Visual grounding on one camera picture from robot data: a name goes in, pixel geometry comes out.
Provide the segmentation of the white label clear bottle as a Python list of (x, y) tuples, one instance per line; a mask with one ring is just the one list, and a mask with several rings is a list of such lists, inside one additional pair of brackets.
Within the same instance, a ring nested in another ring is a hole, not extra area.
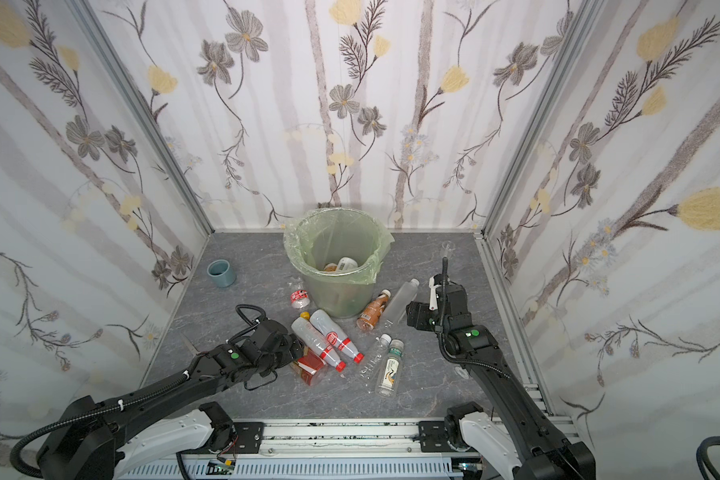
[(342, 257), (337, 262), (336, 271), (337, 272), (348, 272), (353, 271), (359, 268), (359, 264), (356, 260), (350, 257)]

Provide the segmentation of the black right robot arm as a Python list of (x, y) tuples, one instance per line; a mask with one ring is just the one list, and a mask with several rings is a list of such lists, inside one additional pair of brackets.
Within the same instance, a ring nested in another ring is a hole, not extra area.
[(448, 266), (444, 257), (428, 303), (408, 304), (407, 325), (436, 335), (441, 356), (466, 370), (502, 423), (474, 403), (461, 405), (445, 417), (450, 446), (474, 449), (502, 479), (594, 479), (589, 447), (569, 440), (536, 405), (495, 337), (472, 321), (467, 292), (449, 279)]

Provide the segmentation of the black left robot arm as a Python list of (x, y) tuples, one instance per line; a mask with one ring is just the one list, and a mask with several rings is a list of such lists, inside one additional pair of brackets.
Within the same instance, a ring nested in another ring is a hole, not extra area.
[(272, 383), (278, 369), (303, 353), (303, 342), (260, 310), (245, 329), (196, 354), (173, 375), (101, 402), (89, 396), (73, 402), (58, 421), (21, 438), (10, 464), (34, 478), (113, 479), (131, 458), (125, 451), (129, 441), (196, 401), (211, 429), (230, 434), (233, 423), (211, 396), (255, 375)]

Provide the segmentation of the yellow red label tea bottle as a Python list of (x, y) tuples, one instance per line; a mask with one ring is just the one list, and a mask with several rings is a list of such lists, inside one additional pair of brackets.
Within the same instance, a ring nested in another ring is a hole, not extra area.
[(306, 385), (312, 386), (321, 379), (325, 362), (312, 352), (290, 364), (292, 371)]

